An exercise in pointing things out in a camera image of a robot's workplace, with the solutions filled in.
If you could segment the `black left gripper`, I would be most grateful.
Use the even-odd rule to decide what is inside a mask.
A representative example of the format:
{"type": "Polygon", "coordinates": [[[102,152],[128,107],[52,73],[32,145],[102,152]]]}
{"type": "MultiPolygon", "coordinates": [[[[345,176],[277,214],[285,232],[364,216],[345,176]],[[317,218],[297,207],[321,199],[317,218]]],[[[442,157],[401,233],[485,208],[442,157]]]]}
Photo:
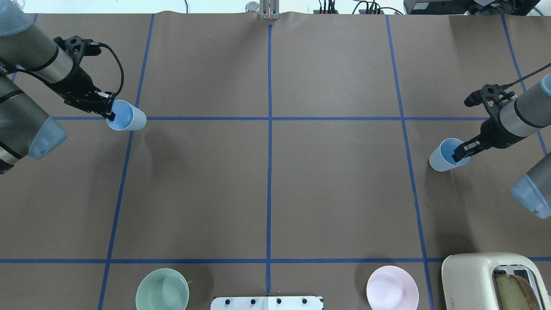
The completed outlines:
{"type": "Polygon", "coordinates": [[[102,53],[102,48],[106,49],[108,45],[82,37],[70,37],[65,40],[56,37],[53,41],[60,49],[59,55],[65,53],[73,61],[73,66],[67,77],[54,84],[59,96],[69,106],[84,112],[105,116],[107,121],[113,122],[116,114],[111,109],[115,94],[104,92],[96,87],[90,75],[80,66],[84,57],[98,56],[102,53]]]}

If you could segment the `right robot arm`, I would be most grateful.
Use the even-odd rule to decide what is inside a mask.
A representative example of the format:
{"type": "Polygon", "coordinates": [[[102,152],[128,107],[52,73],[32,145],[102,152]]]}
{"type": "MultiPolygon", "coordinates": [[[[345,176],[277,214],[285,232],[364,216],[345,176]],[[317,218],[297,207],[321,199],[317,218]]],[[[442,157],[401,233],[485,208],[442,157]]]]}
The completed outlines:
{"type": "MultiPolygon", "coordinates": [[[[465,106],[484,106],[488,118],[480,133],[457,146],[451,157],[460,161],[490,149],[509,149],[549,129],[551,123],[550,75],[520,95],[507,86],[484,85],[464,101],[465,106]]],[[[540,219],[550,218],[550,155],[522,174],[509,193],[527,211],[540,219]]]]}

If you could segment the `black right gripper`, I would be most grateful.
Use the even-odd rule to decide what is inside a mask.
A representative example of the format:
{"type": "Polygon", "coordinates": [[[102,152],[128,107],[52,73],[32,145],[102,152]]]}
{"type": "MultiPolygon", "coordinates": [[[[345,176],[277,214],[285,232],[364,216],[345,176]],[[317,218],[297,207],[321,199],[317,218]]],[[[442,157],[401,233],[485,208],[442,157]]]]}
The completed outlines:
{"type": "Polygon", "coordinates": [[[452,154],[455,162],[478,154],[487,149],[507,149],[517,143],[517,136],[508,132],[500,121],[500,112],[514,100],[514,92],[506,92],[509,85],[486,84],[472,92],[464,101],[467,107],[484,105],[489,118],[482,122],[480,134],[470,141],[458,145],[452,154]]]}

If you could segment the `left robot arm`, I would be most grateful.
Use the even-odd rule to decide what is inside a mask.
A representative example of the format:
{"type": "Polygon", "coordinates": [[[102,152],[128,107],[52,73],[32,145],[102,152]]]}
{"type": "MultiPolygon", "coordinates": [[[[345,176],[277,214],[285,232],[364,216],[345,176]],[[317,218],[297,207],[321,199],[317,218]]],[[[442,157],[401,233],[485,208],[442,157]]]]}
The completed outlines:
{"type": "Polygon", "coordinates": [[[85,57],[98,56],[105,43],[79,36],[49,37],[14,1],[1,2],[1,173],[30,157],[41,159],[67,137],[58,121],[33,96],[50,90],[64,104],[114,121],[115,92],[95,86],[81,67],[85,57]]]}

